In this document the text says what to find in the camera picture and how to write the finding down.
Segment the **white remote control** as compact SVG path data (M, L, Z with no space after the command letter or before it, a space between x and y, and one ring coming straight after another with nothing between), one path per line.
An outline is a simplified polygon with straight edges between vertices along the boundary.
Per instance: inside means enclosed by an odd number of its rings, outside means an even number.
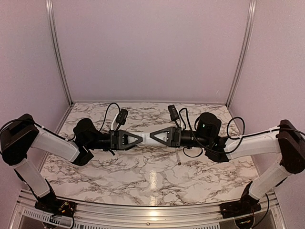
M142 146L163 146L162 143L152 139L150 137L150 133L147 133L147 132L142 132L142 133L141 132L132 132L132 134L142 137L142 142L139 143L139 145L142 145ZM167 140L167 133L163 132L163 133L157 134L155 137L160 139L160 140L166 141ZM133 143L136 140L137 140L137 138L134 138L132 136L127 136L127 143Z

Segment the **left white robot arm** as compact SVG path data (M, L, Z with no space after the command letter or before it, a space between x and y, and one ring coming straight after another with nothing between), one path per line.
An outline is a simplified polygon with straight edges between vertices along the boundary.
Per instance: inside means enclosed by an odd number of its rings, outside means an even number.
M128 150L143 141L141 136L123 130L102 133L89 118L80 120L73 132L75 139L68 141L37 124L29 114L7 122L0 130L3 161L14 168L22 181L32 189L37 201L49 212L57 212L60 201L47 180L27 159L30 148L46 151L74 165L83 166L93 159L91 151L94 149L113 153L115 150Z

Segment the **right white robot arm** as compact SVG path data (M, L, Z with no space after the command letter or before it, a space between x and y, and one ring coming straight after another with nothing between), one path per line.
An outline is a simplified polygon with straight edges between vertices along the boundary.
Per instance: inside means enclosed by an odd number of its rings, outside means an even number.
M270 168L246 186L236 203L236 210L241 214L247 213L264 194L291 174L305 169L304 134L288 120L282 120L277 127L239 137L220 137L221 120L209 112L200 114L195 123L195 129L169 127L150 133L150 138L168 147L199 147L206 157L219 163L244 156L279 154Z

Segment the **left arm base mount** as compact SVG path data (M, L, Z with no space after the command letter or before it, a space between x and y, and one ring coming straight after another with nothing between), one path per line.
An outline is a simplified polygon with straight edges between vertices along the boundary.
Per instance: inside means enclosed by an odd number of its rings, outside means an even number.
M58 199L51 194L38 198L34 206L38 210L49 212L53 215L73 217L76 203L69 200Z

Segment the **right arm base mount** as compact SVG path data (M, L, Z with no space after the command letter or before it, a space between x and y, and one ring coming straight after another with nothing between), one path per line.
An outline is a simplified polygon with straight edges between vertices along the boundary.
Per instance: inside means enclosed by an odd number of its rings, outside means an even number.
M251 214L262 209L259 200L249 195L251 185L252 181L245 187L239 200L220 205L220 211L224 219Z

